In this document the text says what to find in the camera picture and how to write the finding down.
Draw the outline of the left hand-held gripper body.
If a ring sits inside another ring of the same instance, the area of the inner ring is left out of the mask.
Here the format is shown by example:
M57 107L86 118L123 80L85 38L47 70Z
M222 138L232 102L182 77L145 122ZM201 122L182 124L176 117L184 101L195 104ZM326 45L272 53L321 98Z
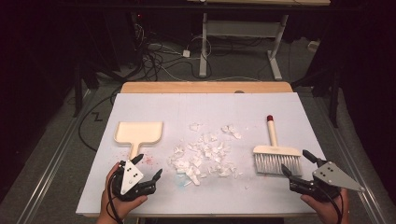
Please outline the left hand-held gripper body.
M156 181L151 179L141 182L144 175L132 161L121 161L114 174L112 193L123 202L131 202L142 195L150 195L156 191Z

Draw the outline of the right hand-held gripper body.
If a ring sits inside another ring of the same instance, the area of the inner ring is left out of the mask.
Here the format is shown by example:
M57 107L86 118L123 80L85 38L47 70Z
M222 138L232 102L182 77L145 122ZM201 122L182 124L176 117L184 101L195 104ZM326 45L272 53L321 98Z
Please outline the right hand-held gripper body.
M315 200L327 203L340 195L341 189L352 189L364 192L365 188L347 175L332 161L317 159L318 169L312 173L313 179L303 180L300 177L289 175L290 190L309 195Z

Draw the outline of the cream plastic dustpan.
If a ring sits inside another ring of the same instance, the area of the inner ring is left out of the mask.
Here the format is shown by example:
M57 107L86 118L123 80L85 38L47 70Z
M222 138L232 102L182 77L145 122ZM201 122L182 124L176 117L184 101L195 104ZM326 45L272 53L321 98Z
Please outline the cream plastic dustpan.
M126 122L118 124L114 139L119 144L129 144L129 159L133 159L142 145L157 143L163 133L163 123L157 122Z

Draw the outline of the cream brush with red cap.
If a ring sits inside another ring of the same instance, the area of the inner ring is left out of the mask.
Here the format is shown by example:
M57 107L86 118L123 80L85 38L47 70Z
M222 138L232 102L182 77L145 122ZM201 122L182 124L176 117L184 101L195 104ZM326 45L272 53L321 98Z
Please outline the cream brush with red cap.
M268 115L267 129L270 146L256 146L253 148L256 172L265 175L283 175L282 167L285 166L291 175L302 175L302 152L293 147L281 147L277 142L275 121Z

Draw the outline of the pile of white paper scraps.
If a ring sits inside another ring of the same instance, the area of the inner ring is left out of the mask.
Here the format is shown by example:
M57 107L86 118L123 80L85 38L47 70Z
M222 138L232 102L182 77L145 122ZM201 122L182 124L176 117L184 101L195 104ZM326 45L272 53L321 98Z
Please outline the pile of white paper scraps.
M167 159L183 186L201 186L209 177L237 179L244 173L232 156L236 147L234 140L241 140L242 134L232 125L224 125L213 131L204 131L203 123L191 123L188 132L192 139L180 138L173 154Z

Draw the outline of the person's left hand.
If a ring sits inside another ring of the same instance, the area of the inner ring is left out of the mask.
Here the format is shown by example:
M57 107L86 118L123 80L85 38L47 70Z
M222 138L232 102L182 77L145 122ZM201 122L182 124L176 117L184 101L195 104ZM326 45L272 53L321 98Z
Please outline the person's left hand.
M105 216L112 217L113 219L115 217L115 215L111 209L111 206L109 205L109 202L111 201L111 198L113 197L113 195L111 194L111 191L108 189L107 186L109 184L109 181L112 179L113 173L118 169L118 166L119 166L119 164L115 163L106 176L105 189L102 193L99 216L105 215ZM113 199L111 202L113 202L115 211L116 211L117 215L119 216L120 220L123 220L128 216L128 214L132 210L136 209L138 206L143 204L147 199L148 199L148 197L146 195L143 195L143 196L136 198L134 201L131 201L131 202L123 202L123 201L120 201L118 198Z

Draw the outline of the person's right hand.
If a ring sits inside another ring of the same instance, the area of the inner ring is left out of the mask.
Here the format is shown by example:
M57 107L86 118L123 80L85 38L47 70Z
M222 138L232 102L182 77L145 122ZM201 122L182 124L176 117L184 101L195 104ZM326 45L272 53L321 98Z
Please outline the person's right hand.
M316 211L323 224L349 224L349 201L346 189L341 189L340 195L334 199L339 212L332 203L321 203L309 195L302 195L301 200Z

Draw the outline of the metal floor rail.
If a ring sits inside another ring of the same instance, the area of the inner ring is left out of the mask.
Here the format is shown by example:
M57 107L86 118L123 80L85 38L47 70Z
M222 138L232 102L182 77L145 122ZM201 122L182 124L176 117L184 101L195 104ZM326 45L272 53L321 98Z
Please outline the metal floor rail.
M67 129L62 136L58 146L56 147L55 152L50 159L45 172L35 187L35 190L32 193L28 203L25 205L21 215L17 221L17 224L31 224L33 218L35 217L36 211L39 208L40 204L42 203L50 185L53 181L53 178L56 176L57 171L64 159L64 155L68 150L69 142L71 141L78 125L82 121L83 113L87 111L88 105L92 102L93 97L96 94L96 90L86 90L83 98L82 103L83 106L80 109L80 112L75 115L70 123L67 126Z
M396 206L355 131L343 92L337 98L336 127L329 118L327 97L314 97L310 92L299 96L326 159L334 161L365 188L364 192L348 192L351 223L396 224Z

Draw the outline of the white desk frame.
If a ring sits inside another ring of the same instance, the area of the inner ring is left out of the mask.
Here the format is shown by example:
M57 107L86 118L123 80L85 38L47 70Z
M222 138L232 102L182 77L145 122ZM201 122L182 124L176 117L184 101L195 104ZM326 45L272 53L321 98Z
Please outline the white desk frame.
M189 0L191 2L201 2L202 6L224 4L229 7L237 5L247 5L258 9L259 7L280 7L282 9L297 9L299 7L328 7L330 0ZM208 41L209 36L235 36L235 37L258 37L273 38L275 44L271 50L266 52L267 61L270 65L275 80L282 80L276 55L280 46L281 38L287 26L289 13L283 13L279 21L243 21L242 19L221 20L209 19L208 14L203 14L202 39L199 77L208 77L209 62L207 60L212 45Z

